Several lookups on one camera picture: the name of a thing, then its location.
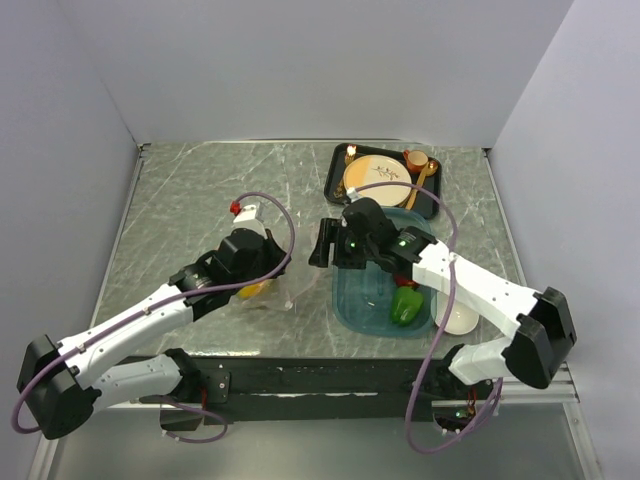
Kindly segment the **clear zip top bag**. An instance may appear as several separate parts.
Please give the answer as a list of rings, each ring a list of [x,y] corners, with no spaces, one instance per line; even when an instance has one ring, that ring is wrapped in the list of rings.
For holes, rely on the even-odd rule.
[[[308,264],[319,229],[318,222],[296,228],[296,241],[291,261],[283,275],[270,279],[269,289],[254,298],[241,300],[244,308],[264,307],[271,310],[289,311],[303,293],[310,290],[321,276],[321,271]]]

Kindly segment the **yellow green mango toy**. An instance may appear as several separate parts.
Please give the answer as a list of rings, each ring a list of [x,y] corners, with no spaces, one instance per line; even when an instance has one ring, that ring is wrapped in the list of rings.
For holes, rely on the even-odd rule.
[[[248,299],[254,298],[256,296],[259,296],[265,293],[269,289],[269,286],[271,283],[272,281],[268,279],[259,283],[248,285],[240,289],[237,292],[236,296],[241,300],[248,300]]]

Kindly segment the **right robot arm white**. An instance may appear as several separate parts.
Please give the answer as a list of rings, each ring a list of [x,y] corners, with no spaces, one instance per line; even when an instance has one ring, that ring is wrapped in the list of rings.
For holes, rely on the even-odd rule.
[[[354,201],[338,219],[321,220],[310,265],[362,270],[370,262],[453,297],[501,332],[496,340],[455,347],[448,367],[437,375],[439,390],[449,398],[498,377],[545,389],[577,341],[562,292],[517,285],[464,259],[420,228],[398,228],[372,199]]]

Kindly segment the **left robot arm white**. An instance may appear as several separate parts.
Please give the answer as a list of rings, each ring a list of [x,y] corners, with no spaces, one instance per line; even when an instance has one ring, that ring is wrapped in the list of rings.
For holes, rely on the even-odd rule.
[[[146,396],[184,402],[201,375],[182,349],[124,360],[143,343],[227,305],[242,288],[284,273],[292,251],[269,230],[236,228],[219,247],[181,268],[142,301],[58,342],[42,335],[26,347],[12,416],[21,434],[62,438],[109,406]]]

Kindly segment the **teal plastic food container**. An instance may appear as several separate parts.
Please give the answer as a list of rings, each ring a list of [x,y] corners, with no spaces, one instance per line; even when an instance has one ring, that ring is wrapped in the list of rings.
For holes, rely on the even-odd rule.
[[[416,227],[425,233],[425,246],[435,241],[427,222],[419,215],[397,208],[384,208],[387,217],[398,229]],[[394,293],[398,288],[393,276],[401,275],[409,280],[410,273],[387,273],[369,262],[364,270],[341,269],[333,265],[332,299],[338,320],[349,330],[376,337],[413,338],[426,333],[432,323],[431,302],[434,291],[418,285],[424,304],[415,320],[407,325],[393,324],[390,310]]]

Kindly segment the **cream orange plate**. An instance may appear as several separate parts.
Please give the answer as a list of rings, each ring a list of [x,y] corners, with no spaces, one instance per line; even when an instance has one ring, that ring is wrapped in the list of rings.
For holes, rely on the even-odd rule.
[[[411,176],[399,161],[383,155],[365,155],[355,159],[347,169],[345,188],[362,187],[379,182],[410,183]],[[377,201],[381,206],[395,207],[407,200],[411,189],[402,185],[386,185],[368,188],[364,197]]]

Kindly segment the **gold fork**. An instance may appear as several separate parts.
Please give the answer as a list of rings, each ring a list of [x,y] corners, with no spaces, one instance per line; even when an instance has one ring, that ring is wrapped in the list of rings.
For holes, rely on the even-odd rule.
[[[345,158],[344,158],[344,170],[342,173],[342,176],[340,177],[340,180],[333,192],[333,196],[336,199],[341,198],[342,196],[345,195],[346,192],[346,188],[345,188],[345,176],[347,173],[347,169],[350,166],[350,164],[354,161],[355,159],[355,151],[353,149],[347,149],[345,151]]]

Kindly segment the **red apple toy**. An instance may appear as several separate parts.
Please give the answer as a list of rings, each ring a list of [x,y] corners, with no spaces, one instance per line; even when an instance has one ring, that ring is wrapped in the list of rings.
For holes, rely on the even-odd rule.
[[[394,275],[393,280],[397,287],[408,287],[412,289],[418,287],[418,284],[416,282],[414,282],[413,280],[409,280],[401,275]]]

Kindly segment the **green bell pepper toy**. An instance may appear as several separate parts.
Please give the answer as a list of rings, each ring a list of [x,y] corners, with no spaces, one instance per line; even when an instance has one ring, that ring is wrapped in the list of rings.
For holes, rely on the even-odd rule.
[[[423,295],[408,286],[398,287],[394,293],[390,319],[393,324],[407,326],[418,316],[424,304]]]

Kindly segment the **orange small cup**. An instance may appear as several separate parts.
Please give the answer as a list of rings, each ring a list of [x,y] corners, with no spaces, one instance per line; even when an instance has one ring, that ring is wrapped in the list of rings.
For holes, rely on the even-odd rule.
[[[421,150],[404,150],[403,157],[407,169],[413,174],[421,172],[429,163],[428,155]]]

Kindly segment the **gold spoon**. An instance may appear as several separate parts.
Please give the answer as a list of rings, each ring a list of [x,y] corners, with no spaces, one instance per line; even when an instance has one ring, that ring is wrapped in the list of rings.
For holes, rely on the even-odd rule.
[[[423,187],[426,179],[428,177],[432,177],[439,170],[439,163],[436,160],[430,159],[421,169],[418,179],[416,181],[416,185],[419,187]],[[419,191],[413,189],[405,203],[404,208],[406,210],[411,210],[415,204],[416,197]]]

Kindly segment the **white bowl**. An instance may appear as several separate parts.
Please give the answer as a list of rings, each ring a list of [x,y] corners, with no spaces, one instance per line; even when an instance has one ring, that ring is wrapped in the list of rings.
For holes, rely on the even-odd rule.
[[[434,321],[437,326],[440,326],[444,320],[447,305],[447,298],[442,298],[437,301],[436,313],[434,314]],[[466,335],[472,332],[478,323],[479,314],[477,312],[466,305],[455,301],[445,327],[445,332],[456,336]]]

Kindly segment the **black base frame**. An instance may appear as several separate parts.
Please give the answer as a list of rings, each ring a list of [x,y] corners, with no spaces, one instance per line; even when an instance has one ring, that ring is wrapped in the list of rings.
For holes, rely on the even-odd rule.
[[[206,407],[241,421],[402,418],[420,359],[196,357]]]

